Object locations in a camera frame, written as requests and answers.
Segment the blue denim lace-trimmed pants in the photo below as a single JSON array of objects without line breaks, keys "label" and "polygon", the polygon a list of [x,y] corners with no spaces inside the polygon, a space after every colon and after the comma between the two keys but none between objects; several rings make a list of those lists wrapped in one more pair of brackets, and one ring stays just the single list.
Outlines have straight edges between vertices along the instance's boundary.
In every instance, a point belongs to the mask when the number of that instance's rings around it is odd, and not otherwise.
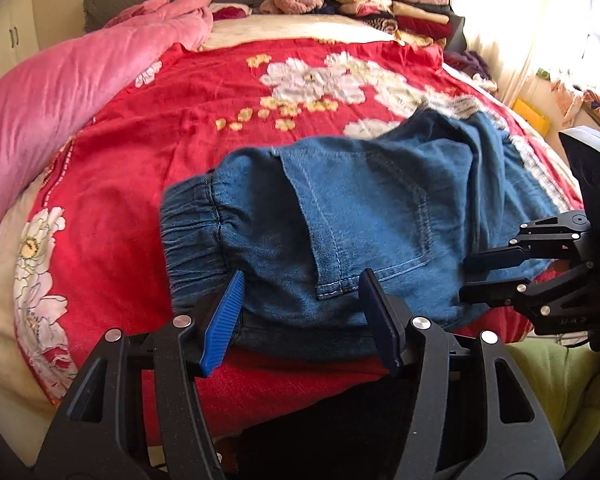
[{"label": "blue denim lace-trimmed pants", "polygon": [[363,271],[456,330],[486,310],[458,298],[464,259],[559,211],[486,114],[422,108],[375,139],[234,151],[164,192],[160,230],[175,311],[242,271],[235,344],[332,360],[376,351],[358,301]]}]

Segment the red floral bedspread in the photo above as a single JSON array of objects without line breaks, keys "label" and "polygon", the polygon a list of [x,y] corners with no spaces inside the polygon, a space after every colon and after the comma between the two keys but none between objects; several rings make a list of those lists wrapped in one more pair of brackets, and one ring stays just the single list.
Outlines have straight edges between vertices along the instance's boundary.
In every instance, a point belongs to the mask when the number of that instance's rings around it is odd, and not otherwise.
[{"label": "red floral bedspread", "polygon": [[171,315],[159,232],[170,185],[247,146],[307,136],[378,136],[429,104],[483,112],[504,138],[519,200],[580,208],[567,165],[514,113],[449,73],[437,47],[394,41],[262,40],[190,52],[174,46],[58,153],[22,233],[16,338],[58,405],[100,335],[148,332]]}]

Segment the yellow paper bag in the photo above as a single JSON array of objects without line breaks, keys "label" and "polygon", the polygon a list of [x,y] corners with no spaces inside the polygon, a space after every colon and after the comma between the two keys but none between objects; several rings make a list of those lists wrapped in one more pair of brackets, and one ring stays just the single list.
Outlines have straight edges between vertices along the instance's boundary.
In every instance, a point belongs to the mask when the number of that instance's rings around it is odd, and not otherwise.
[{"label": "yellow paper bag", "polygon": [[517,98],[512,110],[524,118],[524,121],[543,138],[550,132],[550,120],[527,101]]}]

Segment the white window curtain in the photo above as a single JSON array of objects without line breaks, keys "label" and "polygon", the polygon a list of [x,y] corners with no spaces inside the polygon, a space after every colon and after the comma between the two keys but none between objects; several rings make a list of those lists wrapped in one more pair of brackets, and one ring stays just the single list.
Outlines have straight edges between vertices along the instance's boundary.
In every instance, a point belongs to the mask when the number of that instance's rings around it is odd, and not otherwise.
[{"label": "white window curtain", "polygon": [[577,64],[592,0],[451,0],[465,18],[468,48],[488,63],[507,105],[538,70],[556,77]]}]

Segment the stack of folded clothes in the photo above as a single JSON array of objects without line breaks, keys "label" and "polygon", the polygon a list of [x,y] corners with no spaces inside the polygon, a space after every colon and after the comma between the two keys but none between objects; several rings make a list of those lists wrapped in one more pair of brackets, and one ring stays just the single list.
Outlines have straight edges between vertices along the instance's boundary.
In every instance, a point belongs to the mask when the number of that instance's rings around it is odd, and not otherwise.
[{"label": "stack of folded clothes", "polygon": [[402,44],[436,44],[455,53],[467,48],[465,19],[453,11],[451,0],[325,0],[323,9],[385,32]]}]

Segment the pink rolled duvet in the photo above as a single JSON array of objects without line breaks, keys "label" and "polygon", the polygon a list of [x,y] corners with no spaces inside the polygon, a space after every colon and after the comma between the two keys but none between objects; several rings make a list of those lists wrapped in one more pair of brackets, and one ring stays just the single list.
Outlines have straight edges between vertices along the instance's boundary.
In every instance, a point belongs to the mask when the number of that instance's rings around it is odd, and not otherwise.
[{"label": "pink rolled duvet", "polygon": [[211,0],[146,0],[0,79],[0,223],[18,195],[120,90],[174,44],[210,35]]}]

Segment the pink fluffy garment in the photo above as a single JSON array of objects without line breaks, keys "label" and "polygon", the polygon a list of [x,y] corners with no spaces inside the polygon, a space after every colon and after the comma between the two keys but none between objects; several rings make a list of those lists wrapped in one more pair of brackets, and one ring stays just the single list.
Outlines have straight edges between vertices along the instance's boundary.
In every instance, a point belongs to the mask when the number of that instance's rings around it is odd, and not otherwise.
[{"label": "pink fluffy garment", "polygon": [[307,14],[322,6],[324,0],[264,0],[259,11],[262,14]]}]

